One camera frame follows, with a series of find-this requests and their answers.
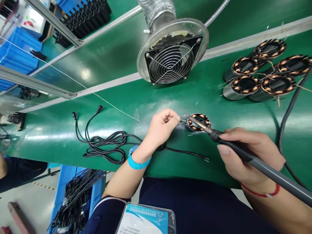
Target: person's left hand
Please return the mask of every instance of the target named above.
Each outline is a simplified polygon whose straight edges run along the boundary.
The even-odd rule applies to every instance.
[[[155,149],[158,148],[168,140],[171,132],[179,124],[180,120],[179,115],[169,108],[155,114],[144,141],[148,141]]]

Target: cable connector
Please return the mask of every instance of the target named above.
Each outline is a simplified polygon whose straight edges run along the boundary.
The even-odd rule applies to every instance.
[[[71,115],[74,117],[74,120],[77,120],[77,116],[75,112],[72,112]]]
[[[97,114],[100,113],[100,111],[101,111],[102,109],[103,109],[103,106],[102,106],[102,105],[99,105],[99,106],[98,106],[98,109],[97,109]]]

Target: id card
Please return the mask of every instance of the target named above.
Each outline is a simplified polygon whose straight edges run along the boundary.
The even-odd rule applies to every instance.
[[[173,211],[128,202],[116,234],[172,234],[175,228]]]

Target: gray floor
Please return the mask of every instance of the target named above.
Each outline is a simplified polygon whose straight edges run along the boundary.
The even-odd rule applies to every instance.
[[[57,188],[59,173],[37,180],[39,184]],[[20,233],[9,210],[8,202],[17,202],[20,209],[28,218],[37,234],[46,233],[50,224],[54,206],[55,191],[34,184],[26,184],[0,194],[0,227],[9,226],[12,234]]]

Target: soldering iron handle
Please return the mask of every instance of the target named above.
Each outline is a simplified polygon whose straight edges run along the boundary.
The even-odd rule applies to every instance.
[[[275,170],[271,166],[267,165],[259,158],[254,158],[249,162],[249,164],[265,174],[274,182],[278,183],[281,187],[283,187],[292,195],[303,201],[305,204],[312,207],[312,193],[309,190],[295,183],[290,178]]]
[[[310,191],[303,188],[287,176],[283,175],[281,172],[275,170],[274,168],[263,162],[261,159],[254,156],[254,154],[250,150],[244,147],[243,143],[237,141],[222,140],[219,137],[219,135],[221,134],[223,134],[223,132],[214,130],[210,137],[214,142],[231,147],[243,161],[248,162],[254,168],[258,169],[260,172],[269,177],[271,180],[278,183],[292,195],[303,201],[308,206],[312,207],[312,193]]]
[[[223,133],[224,132],[214,130],[210,137],[214,142],[231,147],[244,162],[250,162],[251,160],[256,158],[254,154],[244,146],[243,143],[237,141],[222,140],[219,135]]]

